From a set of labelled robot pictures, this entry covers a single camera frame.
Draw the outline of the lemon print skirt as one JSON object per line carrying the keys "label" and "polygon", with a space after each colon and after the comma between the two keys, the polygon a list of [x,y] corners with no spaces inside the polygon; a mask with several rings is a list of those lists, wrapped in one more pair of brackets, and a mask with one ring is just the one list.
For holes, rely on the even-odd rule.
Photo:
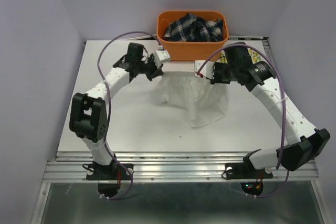
{"label": "lemon print skirt", "polygon": [[[250,55],[253,63],[257,63],[257,62],[260,62],[262,60],[262,57],[258,52],[254,51],[252,49],[248,49],[248,52],[249,52],[249,55]],[[216,61],[221,62],[221,63],[228,63],[225,52],[223,50],[220,53],[220,57]]]}

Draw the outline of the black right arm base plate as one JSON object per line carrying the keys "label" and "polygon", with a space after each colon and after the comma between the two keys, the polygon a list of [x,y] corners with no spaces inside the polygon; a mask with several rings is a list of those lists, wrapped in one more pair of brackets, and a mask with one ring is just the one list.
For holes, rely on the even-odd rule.
{"label": "black right arm base plate", "polygon": [[249,162],[225,163],[225,170],[222,172],[222,178],[232,179],[271,179],[273,174],[267,173],[264,169],[255,169]]}

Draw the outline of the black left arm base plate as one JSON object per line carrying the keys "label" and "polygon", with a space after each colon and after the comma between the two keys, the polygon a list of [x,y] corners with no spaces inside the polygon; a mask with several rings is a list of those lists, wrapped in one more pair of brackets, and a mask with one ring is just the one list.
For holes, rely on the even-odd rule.
{"label": "black left arm base plate", "polygon": [[86,170],[86,180],[88,181],[103,181],[103,180],[131,180],[129,172],[116,163],[108,166],[103,166],[92,162],[83,164],[82,167]]}

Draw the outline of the white skirt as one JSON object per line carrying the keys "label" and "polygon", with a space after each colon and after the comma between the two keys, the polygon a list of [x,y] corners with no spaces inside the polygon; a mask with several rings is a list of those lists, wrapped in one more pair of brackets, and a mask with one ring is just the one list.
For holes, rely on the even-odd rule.
{"label": "white skirt", "polygon": [[224,84],[210,84],[196,77],[192,62],[166,63],[163,76],[154,89],[154,101],[159,105],[184,110],[184,119],[193,128],[207,126],[228,111],[229,92]]}

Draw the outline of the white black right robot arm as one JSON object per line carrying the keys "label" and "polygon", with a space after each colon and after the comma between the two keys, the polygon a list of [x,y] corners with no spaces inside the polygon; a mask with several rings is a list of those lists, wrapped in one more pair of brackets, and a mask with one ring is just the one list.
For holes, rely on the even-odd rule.
{"label": "white black right robot arm", "polygon": [[286,96],[271,64],[253,62],[248,49],[245,43],[226,46],[226,62],[207,62],[205,76],[211,84],[237,82],[244,86],[279,125],[281,140],[278,147],[257,149],[240,163],[227,163],[225,179],[254,179],[261,174],[271,178],[272,172],[266,169],[279,166],[293,172],[316,158],[330,139],[328,130],[318,129],[309,122]]}

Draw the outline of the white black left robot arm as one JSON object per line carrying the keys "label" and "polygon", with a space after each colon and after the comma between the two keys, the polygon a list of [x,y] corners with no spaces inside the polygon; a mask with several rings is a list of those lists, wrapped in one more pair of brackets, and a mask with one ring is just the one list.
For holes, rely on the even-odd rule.
{"label": "white black left robot arm", "polygon": [[101,82],[86,93],[77,92],[72,97],[69,129],[82,139],[93,158],[92,163],[83,165],[87,180],[117,180],[122,175],[130,178],[132,165],[126,166],[125,172],[121,170],[106,137],[112,98],[140,74],[149,81],[163,75],[164,63],[171,60],[162,46],[148,57],[144,52],[142,44],[129,43],[127,53],[112,65]]}

